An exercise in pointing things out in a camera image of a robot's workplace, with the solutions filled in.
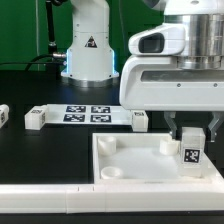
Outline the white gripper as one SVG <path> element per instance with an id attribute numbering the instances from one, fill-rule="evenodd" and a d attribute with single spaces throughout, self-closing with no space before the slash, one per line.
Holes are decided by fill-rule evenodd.
<path id="1" fill-rule="evenodd" d="M 206 138 L 214 142 L 224 123 L 224 71 L 181 70 L 172 57 L 131 56 L 122 70 L 119 102 L 127 110 L 165 111 L 175 140 L 181 135 L 177 111 L 211 111 Z"/>

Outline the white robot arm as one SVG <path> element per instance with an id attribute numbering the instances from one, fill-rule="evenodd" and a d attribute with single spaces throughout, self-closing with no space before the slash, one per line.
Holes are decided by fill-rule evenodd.
<path id="1" fill-rule="evenodd" d="M 121 73 L 109 45 L 106 0 L 50 1 L 72 4 L 72 44 L 54 55 L 66 65 L 63 81 L 101 87 L 119 80 L 123 108 L 162 111 L 172 133 L 176 112 L 210 112 L 215 138 L 224 123 L 224 0 L 142 0 L 164 13 L 163 23 L 129 39 L 131 56 Z"/>

